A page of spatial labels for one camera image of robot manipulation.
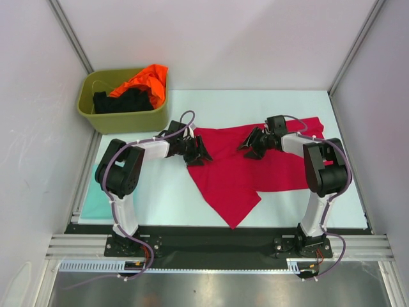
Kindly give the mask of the magenta red t shirt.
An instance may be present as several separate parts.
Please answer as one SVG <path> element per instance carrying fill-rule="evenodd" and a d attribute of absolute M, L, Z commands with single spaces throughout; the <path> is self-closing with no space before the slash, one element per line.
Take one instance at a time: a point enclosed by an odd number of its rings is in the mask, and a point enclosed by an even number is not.
<path fill-rule="evenodd" d="M 290 153 L 268 150 L 261 160 L 246 158 L 239 145 L 262 123 L 225 129 L 196 128 L 212 157 L 189 174 L 204 200 L 232 229 L 261 201 L 260 192 L 307 189 L 304 160 Z"/>

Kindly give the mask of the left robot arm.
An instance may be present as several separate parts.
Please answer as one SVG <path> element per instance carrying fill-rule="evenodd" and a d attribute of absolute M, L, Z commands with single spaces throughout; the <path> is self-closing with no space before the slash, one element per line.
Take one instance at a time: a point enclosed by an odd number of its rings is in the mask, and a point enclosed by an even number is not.
<path fill-rule="evenodd" d="M 213 160 L 193 125 L 171 121 L 168 128 L 152 138 L 127 143 L 113 139 L 95 171 L 95 181 L 107 195 L 114 224 L 108 238 L 106 256 L 154 255 L 161 243 L 142 238 L 133 202 L 143 162 L 179 155 L 187 166 L 203 166 Z"/>

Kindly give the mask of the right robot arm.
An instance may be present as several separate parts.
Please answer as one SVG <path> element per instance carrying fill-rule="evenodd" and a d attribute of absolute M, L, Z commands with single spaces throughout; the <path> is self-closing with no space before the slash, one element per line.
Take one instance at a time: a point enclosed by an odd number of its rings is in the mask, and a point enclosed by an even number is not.
<path fill-rule="evenodd" d="M 320 249 L 327 245 L 328 215 L 334 200 L 349 188 L 352 173 L 339 139 L 303 135 L 307 124 L 302 120 L 299 122 L 304 128 L 290 132 L 286 118 L 296 120 L 294 116 L 271 116 L 265 120 L 264 128 L 253 128 L 237 149 L 247 150 L 244 157 L 254 160 L 264 158 L 267 150 L 293 154 L 304 160 L 309 203 L 289 249 L 279 249 L 278 245 L 275 249 L 278 254 L 288 252 L 309 258 L 319 255 Z"/>

